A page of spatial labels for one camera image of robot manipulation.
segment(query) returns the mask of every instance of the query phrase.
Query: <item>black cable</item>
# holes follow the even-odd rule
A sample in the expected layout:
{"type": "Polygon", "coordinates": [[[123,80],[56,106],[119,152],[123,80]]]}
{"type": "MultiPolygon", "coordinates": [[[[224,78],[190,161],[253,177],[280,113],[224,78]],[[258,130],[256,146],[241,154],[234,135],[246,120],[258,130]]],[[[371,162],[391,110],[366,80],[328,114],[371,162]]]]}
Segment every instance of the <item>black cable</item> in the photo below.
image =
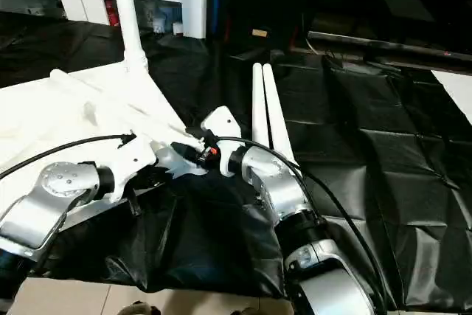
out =
{"type": "Polygon", "coordinates": [[[387,313],[387,309],[386,309],[387,294],[386,294],[385,280],[382,277],[382,273],[381,273],[381,267],[378,264],[377,259],[375,258],[375,256],[374,256],[372,250],[370,249],[369,245],[367,245],[367,242],[366,242],[365,238],[362,236],[361,232],[359,232],[359,229],[355,226],[355,224],[353,222],[353,219],[350,217],[349,214],[347,214],[346,210],[342,206],[341,202],[334,195],[333,191],[331,191],[330,188],[322,180],[320,180],[319,178],[314,176],[310,171],[304,169],[303,167],[300,167],[300,166],[294,164],[293,162],[288,162],[288,163],[292,167],[300,170],[302,172],[302,174],[306,175],[311,180],[313,180],[313,182],[315,182],[317,185],[319,185],[324,190],[324,192],[330,197],[331,201],[336,205],[336,208],[339,210],[339,212],[342,214],[343,218],[349,224],[349,227],[351,228],[354,235],[356,236],[359,243],[361,244],[362,249],[364,249],[364,251],[366,252],[367,257],[369,258],[369,262],[372,264],[372,267],[373,267],[374,273],[375,273],[375,277],[377,278],[378,282],[381,284],[382,293],[381,293],[380,296],[378,296],[378,298],[381,301],[383,313],[386,314],[387,313]]]}
{"type": "Polygon", "coordinates": [[[231,140],[233,142],[246,143],[248,145],[252,145],[252,146],[258,147],[260,149],[263,149],[263,150],[267,151],[268,153],[270,153],[270,154],[274,155],[275,157],[277,157],[280,161],[282,161],[285,165],[287,165],[287,167],[294,173],[295,179],[298,182],[298,184],[300,185],[300,187],[302,188],[303,193],[310,199],[310,203],[313,205],[313,209],[314,209],[314,212],[315,212],[316,216],[318,218],[322,219],[322,216],[319,214],[319,210],[315,205],[315,201],[313,200],[313,196],[311,195],[310,190],[308,189],[308,186],[305,183],[305,180],[303,179],[302,175],[300,174],[300,172],[297,169],[295,169],[291,165],[292,163],[289,162],[287,160],[287,158],[285,158],[282,154],[276,152],[275,150],[272,150],[272,149],[266,147],[265,145],[262,145],[258,142],[250,140],[250,139],[237,138],[236,136],[217,136],[216,137],[217,142],[221,141],[221,140],[231,140]]]}
{"type": "MultiPolygon", "coordinates": [[[[369,245],[367,245],[367,242],[365,241],[364,237],[362,236],[361,232],[359,232],[359,229],[355,226],[353,219],[350,217],[349,214],[347,214],[346,210],[343,208],[341,202],[337,199],[337,197],[334,195],[333,191],[330,190],[330,188],[320,179],[318,179],[316,176],[314,176],[312,173],[307,171],[304,168],[301,168],[300,166],[294,164],[293,162],[290,162],[287,160],[282,154],[266,147],[265,145],[262,145],[258,142],[254,142],[250,139],[244,139],[244,138],[237,138],[233,136],[219,136],[217,137],[217,141],[221,140],[230,140],[233,142],[242,142],[246,143],[251,146],[258,147],[260,149],[263,149],[267,151],[268,153],[276,156],[280,161],[282,161],[284,164],[287,165],[287,167],[294,173],[296,180],[298,181],[300,187],[303,190],[303,193],[310,199],[310,202],[313,204],[313,196],[311,195],[305,181],[302,178],[302,175],[300,174],[299,171],[301,171],[303,174],[305,174],[307,177],[309,177],[313,182],[318,184],[324,192],[330,197],[331,201],[336,205],[336,208],[338,208],[339,212],[342,214],[343,218],[346,220],[347,224],[353,231],[354,235],[358,239],[359,243],[361,244],[362,248],[367,254],[367,257],[369,258],[369,262],[372,264],[372,267],[374,269],[375,277],[377,278],[378,282],[381,284],[382,288],[382,293],[380,294],[377,287],[372,286],[372,290],[374,291],[375,296],[378,298],[378,301],[380,303],[380,308],[382,309],[382,314],[387,314],[387,309],[386,309],[386,285],[384,278],[382,277],[381,273],[381,267],[377,262],[377,259],[375,258],[374,254],[372,253],[372,250],[369,248],[369,245]]],[[[319,211],[316,208],[316,205],[313,204],[312,206],[316,214],[319,215],[319,211]]]]}
{"type": "Polygon", "coordinates": [[[110,135],[110,136],[93,136],[92,138],[85,138],[85,139],[77,140],[75,142],[70,142],[64,145],[59,145],[56,148],[46,150],[43,153],[39,153],[38,155],[33,156],[23,162],[20,162],[19,164],[15,166],[12,166],[10,169],[5,170],[3,173],[0,173],[0,180],[7,177],[11,173],[14,173],[15,171],[20,170],[22,167],[25,167],[31,164],[32,162],[35,162],[39,159],[44,158],[45,156],[51,155],[53,153],[57,153],[58,151],[61,151],[67,148],[75,147],[76,145],[82,145],[86,143],[97,142],[100,140],[108,140],[108,139],[121,139],[123,141],[123,144],[125,144],[129,142],[130,140],[132,140],[134,137],[135,137],[134,134],[115,134],[115,135],[110,135]]]}

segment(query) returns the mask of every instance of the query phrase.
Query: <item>cable connector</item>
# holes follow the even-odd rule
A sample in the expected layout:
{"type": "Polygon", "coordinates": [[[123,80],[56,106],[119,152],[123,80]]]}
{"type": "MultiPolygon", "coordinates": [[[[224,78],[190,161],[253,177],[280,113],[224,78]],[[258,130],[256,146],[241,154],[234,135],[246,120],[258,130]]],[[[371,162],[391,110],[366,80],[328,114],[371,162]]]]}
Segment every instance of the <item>cable connector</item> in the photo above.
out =
{"type": "Polygon", "coordinates": [[[130,134],[123,134],[120,139],[121,139],[121,144],[118,146],[118,149],[120,149],[123,145],[127,145],[130,141],[136,138],[136,134],[134,134],[133,131],[131,131],[130,134]]]}

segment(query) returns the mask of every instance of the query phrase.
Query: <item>floor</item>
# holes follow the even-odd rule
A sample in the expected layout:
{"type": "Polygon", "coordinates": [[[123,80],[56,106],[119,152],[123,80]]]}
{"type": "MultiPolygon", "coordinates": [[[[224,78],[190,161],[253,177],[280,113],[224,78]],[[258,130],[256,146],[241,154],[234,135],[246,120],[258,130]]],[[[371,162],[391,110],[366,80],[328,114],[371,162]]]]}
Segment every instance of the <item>floor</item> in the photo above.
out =
{"type": "Polygon", "coordinates": [[[285,300],[203,291],[163,290],[146,294],[123,285],[48,279],[28,279],[8,314],[25,315],[34,310],[35,315],[116,315],[137,300],[156,306],[163,315],[230,315],[247,307],[260,309],[267,315],[294,315],[290,303],[285,300]]]}

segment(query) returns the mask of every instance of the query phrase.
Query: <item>white pole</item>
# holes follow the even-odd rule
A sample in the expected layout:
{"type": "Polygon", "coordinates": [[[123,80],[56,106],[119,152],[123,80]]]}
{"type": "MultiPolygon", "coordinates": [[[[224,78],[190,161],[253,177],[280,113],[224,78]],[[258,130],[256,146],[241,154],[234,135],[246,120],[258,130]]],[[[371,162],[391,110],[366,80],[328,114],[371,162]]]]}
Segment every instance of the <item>white pole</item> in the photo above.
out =
{"type": "Polygon", "coordinates": [[[117,0],[119,22],[125,44],[125,64],[128,71],[135,67],[148,70],[148,59],[141,47],[133,0],[117,0]]]}
{"type": "Polygon", "coordinates": [[[283,154],[285,158],[296,164],[294,152],[288,138],[287,126],[283,118],[279,94],[275,86],[274,73],[270,64],[264,64],[265,99],[267,100],[268,119],[271,123],[272,144],[274,150],[283,154]]]}
{"type": "Polygon", "coordinates": [[[268,147],[266,94],[260,63],[252,66],[252,140],[268,147]]]}

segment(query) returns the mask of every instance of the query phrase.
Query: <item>black cloth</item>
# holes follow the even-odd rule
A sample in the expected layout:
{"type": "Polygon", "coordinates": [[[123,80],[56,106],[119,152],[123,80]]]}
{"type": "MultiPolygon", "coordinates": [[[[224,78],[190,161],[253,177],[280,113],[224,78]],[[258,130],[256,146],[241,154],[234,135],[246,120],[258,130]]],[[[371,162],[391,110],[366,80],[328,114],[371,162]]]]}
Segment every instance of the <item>black cloth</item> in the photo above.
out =
{"type": "MultiPolygon", "coordinates": [[[[472,129],[430,72],[240,50],[143,33],[150,74],[187,125],[227,105],[250,137],[251,65],[272,62],[296,160],[355,219],[390,308],[472,314],[472,129]]],[[[0,13],[0,87],[122,59],[119,30],[0,13]]],[[[316,202],[349,261],[369,263],[340,213],[316,202]]],[[[282,257],[253,189],[185,176],[62,233],[39,274],[283,297],[282,257]]]]}

